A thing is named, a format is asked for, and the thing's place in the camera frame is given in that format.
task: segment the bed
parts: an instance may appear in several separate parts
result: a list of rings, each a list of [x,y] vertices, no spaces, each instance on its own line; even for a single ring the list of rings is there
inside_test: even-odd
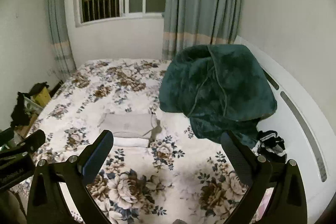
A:
[[[160,60],[89,61],[63,84],[30,130],[46,134],[34,162],[60,162],[93,143],[104,113],[156,114],[159,130],[149,148],[114,146],[87,186],[113,224],[172,224],[176,219],[219,224],[246,192],[219,144],[197,139],[182,113],[160,110],[159,88],[168,65]],[[31,180],[15,187],[23,203]],[[65,185],[62,191],[74,218],[82,222]]]

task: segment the window sill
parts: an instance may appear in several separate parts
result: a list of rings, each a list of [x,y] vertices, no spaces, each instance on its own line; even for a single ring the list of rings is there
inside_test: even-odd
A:
[[[104,18],[104,19],[98,19],[88,22],[79,23],[76,25],[76,28],[89,26],[97,23],[103,23],[108,21],[115,21],[115,20],[125,20],[125,19],[163,19],[162,13],[132,13],[129,15],[125,15],[123,17],[111,17],[111,18]]]

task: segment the blue gripper pad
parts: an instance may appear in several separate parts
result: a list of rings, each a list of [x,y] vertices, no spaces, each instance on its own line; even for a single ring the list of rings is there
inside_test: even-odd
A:
[[[92,183],[98,172],[100,171],[101,166],[103,165],[106,157],[110,153],[113,147],[113,134],[111,131],[104,130],[102,134],[105,133],[105,136],[102,140],[98,143],[96,148],[93,150],[92,154],[89,156],[88,160],[82,167],[82,182],[83,185],[87,185]],[[95,146],[97,141],[99,141],[99,137],[97,140],[92,144]]]
[[[252,168],[227,132],[222,134],[220,142],[240,181],[247,186],[252,186]]]

